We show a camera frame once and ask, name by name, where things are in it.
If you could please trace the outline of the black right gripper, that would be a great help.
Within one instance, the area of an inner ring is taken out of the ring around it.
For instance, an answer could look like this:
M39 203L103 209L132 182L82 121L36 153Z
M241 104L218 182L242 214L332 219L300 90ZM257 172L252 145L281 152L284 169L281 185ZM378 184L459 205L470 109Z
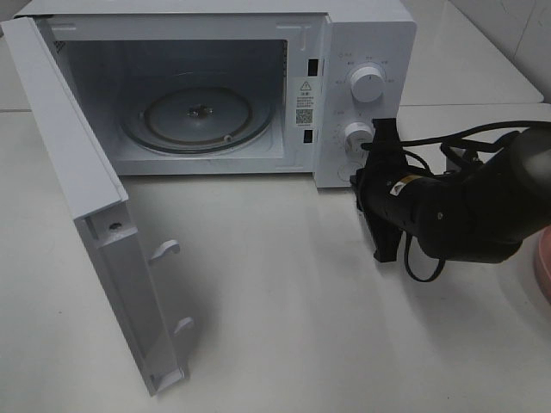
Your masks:
M375 260L396 262L402 233L413 227L415 215L412 202L401 200L399 193L429 177L430 167L419 155L400 149L395 118L373 119L372 124L372 141L361 144L367 152L365 165L351 182L375 244Z

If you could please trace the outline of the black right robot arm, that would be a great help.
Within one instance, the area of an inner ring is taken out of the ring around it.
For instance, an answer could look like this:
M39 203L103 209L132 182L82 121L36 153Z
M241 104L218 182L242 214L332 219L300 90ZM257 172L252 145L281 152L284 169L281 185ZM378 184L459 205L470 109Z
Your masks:
M402 141L394 118L373 122L351 178L375 244L393 262L403 234L429 257L498 263L550 224L550 124L516 120Z

